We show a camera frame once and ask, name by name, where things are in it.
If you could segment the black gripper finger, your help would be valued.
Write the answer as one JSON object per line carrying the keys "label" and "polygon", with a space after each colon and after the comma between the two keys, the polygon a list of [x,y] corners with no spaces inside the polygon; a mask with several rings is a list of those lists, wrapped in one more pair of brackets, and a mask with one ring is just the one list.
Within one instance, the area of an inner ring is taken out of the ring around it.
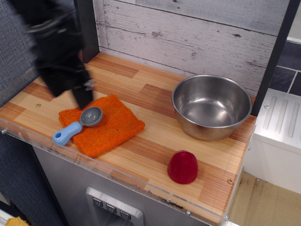
{"label": "black gripper finger", "polygon": [[93,101],[92,89],[80,86],[71,90],[80,109],[85,108]]}
{"label": "black gripper finger", "polygon": [[75,79],[74,73],[55,68],[39,68],[39,75],[55,97],[70,90]]}

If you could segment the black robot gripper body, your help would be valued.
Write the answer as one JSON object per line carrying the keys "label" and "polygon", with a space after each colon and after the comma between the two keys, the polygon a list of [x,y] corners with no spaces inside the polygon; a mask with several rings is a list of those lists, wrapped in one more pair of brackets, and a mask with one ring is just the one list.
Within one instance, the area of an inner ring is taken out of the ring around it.
{"label": "black robot gripper body", "polygon": [[71,89],[93,82],[78,54],[83,47],[73,12],[55,0],[13,0],[11,2],[34,39],[36,68],[55,68],[75,74]]}

